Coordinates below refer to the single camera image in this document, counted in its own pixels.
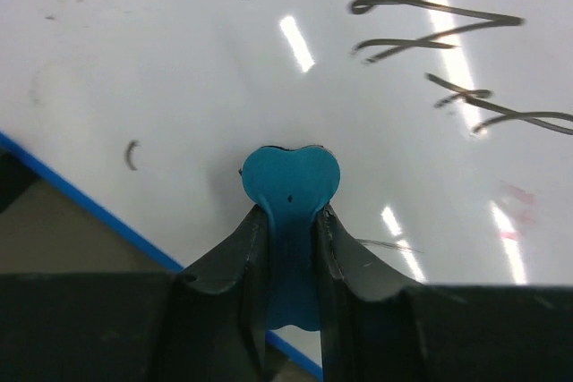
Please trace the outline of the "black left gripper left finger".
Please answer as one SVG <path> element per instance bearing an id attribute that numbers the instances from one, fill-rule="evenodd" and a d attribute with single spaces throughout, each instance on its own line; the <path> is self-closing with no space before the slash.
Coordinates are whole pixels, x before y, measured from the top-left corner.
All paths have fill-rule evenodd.
<path id="1" fill-rule="evenodd" d="M 262 381 L 269 221 L 253 207 L 219 245 L 173 280 L 152 381 Z"/>

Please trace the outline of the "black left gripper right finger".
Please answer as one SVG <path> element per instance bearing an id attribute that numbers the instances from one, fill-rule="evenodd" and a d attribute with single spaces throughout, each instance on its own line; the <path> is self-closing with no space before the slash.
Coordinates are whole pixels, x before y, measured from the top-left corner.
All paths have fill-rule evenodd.
<path id="1" fill-rule="evenodd" d="M 421 381 L 410 303 L 417 282 L 383 262 L 325 207 L 312 226 L 326 381 Z"/>

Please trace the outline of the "blue heart-shaped eraser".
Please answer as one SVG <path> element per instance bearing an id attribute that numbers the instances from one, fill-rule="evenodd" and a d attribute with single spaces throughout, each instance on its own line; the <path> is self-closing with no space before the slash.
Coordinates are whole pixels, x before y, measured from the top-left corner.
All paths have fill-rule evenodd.
<path id="1" fill-rule="evenodd" d="M 267 327 L 318 331 L 312 225 L 338 190 L 338 161 L 321 146 L 265 146 L 245 159 L 241 177 L 245 193 L 269 221 Z"/>

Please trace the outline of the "blue-framed whiteboard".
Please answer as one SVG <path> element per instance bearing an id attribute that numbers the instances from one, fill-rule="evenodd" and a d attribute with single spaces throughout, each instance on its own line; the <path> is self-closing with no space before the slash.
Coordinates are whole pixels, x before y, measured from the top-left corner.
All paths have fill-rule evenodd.
<path id="1" fill-rule="evenodd" d="M 2 206 L 36 174 L 165 267 L 2 276 L 2 380 L 152 381 L 245 159 L 312 145 L 421 381 L 571 380 L 572 0 L 1 0 Z"/>

